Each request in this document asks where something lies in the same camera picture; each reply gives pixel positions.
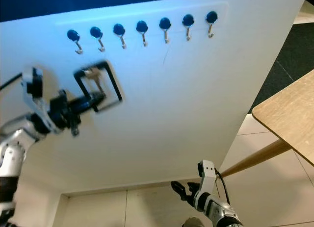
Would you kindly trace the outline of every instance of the white wall panel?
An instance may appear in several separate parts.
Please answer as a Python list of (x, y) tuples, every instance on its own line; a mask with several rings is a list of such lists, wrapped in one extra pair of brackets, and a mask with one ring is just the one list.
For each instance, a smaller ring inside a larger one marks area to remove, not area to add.
[[(208, 159), (219, 168), (267, 76), (303, 0), (161, 0), (1, 23), (1, 83), (32, 66), (44, 69), (47, 98), (81, 94), (73, 71), (106, 59), (124, 102), (82, 116), (81, 136), (49, 135), (29, 152), (25, 174), (64, 192), (196, 177)], [(216, 10), (214, 37), (205, 16)], [(181, 24), (194, 16), (192, 39)], [(159, 20), (172, 22), (169, 44)], [(147, 47), (135, 31), (148, 24)], [(112, 32), (126, 29), (127, 49)], [(89, 34), (104, 32), (105, 52)], [(84, 53), (66, 37), (75, 29)], [(1, 123), (27, 111), (22, 88), (1, 93)]]

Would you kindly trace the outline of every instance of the white wall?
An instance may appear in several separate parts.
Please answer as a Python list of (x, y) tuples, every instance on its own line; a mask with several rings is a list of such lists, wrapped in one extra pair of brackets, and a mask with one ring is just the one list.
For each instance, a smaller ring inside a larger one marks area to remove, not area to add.
[(22, 176), (15, 193), (16, 210), (10, 221), (18, 226), (51, 227), (60, 192)]
[(52, 227), (61, 227), (63, 225), (64, 218), (66, 217), (69, 201), (70, 201), (70, 198), (68, 196), (64, 194), (60, 196), (58, 208), (54, 216)]
[(123, 227), (126, 204), (126, 191), (71, 197), (53, 227)]
[[(62, 192), (196, 177), (195, 164), (219, 167), (268, 74), (303, 0), (164, 0), (1, 23), (1, 82), (32, 66), (45, 70), (45, 96), (81, 94), (74, 70), (107, 59), (124, 102), (82, 116), (80, 137), (50, 135), (29, 152), (24, 173)], [(205, 16), (216, 10), (215, 36)], [(191, 13), (192, 39), (182, 17)], [(169, 44), (160, 18), (172, 22)], [(137, 21), (149, 26), (147, 47)], [(126, 28), (127, 49), (112, 28)], [(106, 51), (89, 34), (103, 30)], [(81, 35), (84, 54), (66, 37)], [(27, 111), (19, 84), (1, 92), (1, 122)]]

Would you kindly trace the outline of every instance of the silver robot arm segment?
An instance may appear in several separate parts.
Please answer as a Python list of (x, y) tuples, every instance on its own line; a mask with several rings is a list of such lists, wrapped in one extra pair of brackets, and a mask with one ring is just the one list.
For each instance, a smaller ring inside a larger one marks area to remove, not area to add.
[(173, 190), (180, 195), (181, 200), (203, 212), (211, 220), (213, 227), (243, 227), (233, 208), (211, 194), (216, 180), (214, 164), (203, 160), (198, 164), (198, 172), (202, 178), (201, 183), (188, 183), (191, 195), (186, 194), (185, 187), (179, 182), (171, 182)]
[(0, 226), (14, 215), (14, 193), (28, 149), (45, 135), (38, 133), (27, 115), (1, 127), (0, 141)]

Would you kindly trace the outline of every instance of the coat hook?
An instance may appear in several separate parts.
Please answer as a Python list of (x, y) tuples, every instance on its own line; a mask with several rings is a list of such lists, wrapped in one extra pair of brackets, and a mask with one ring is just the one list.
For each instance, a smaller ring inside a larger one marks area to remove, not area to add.
[(147, 42), (145, 40), (145, 33), (147, 32), (147, 30), (148, 30), (148, 26), (147, 26), (145, 21), (141, 20), (141, 21), (137, 22), (136, 31), (138, 31), (140, 34), (142, 34), (144, 46), (147, 46)]
[(113, 27), (113, 32), (120, 37), (122, 48), (125, 49), (127, 46), (123, 40), (123, 35), (125, 34), (126, 30), (121, 24), (115, 24)]
[(218, 15), (215, 11), (211, 11), (206, 15), (206, 21), (209, 23), (209, 29), (208, 29), (208, 37), (212, 38), (214, 34), (211, 32), (212, 25), (216, 22), (218, 19)]
[(190, 27), (194, 24), (194, 18), (192, 15), (187, 14), (183, 17), (182, 24), (186, 27), (186, 40), (191, 39), (190, 36)]
[(167, 44), (169, 42), (169, 39), (167, 37), (167, 31), (171, 27), (170, 20), (167, 17), (162, 18), (160, 20), (159, 27), (164, 31), (164, 39), (165, 43)]
[(76, 32), (73, 29), (70, 29), (68, 31), (68, 33), (67, 33), (67, 36), (68, 36), (68, 38), (71, 41), (75, 42), (75, 44), (78, 46), (78, 50), (76, 50), (75, 52), (78, 53), (78, 54), (83, 54), (83, 49), (82, 49), (82, 47), (79, 44), (79, 34), (78, 34), (78, 32)]
[(92, 27), (90, 29), (90, 35), (92, 35), (95, 39), (98, 40), (99, 44), (100, 44), (100, 48), (98, 48), (98, 50), (100, 52), (104, 52), (105, 51), (105, 47), (101, 41), (101, 38), (103, 37), (103, 33), (102, 31), (98, 28), (98, 27)]

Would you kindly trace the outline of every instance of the tile floor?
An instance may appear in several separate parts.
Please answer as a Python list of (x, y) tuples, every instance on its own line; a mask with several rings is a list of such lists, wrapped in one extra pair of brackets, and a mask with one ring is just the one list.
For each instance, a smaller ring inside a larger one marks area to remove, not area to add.
[(305, 1), (252, 109), (314, 69), (314, 6)]
[[(248, 114), (220, 170), (276, 139)], [(227, 177), (226, 183), (245, 226), (314, 227), (314, 167), (293, 151)], [(72, 197), (63, 214), (62, 227), (181, 227), (192, 216), (212, 226), (170, 186)]]

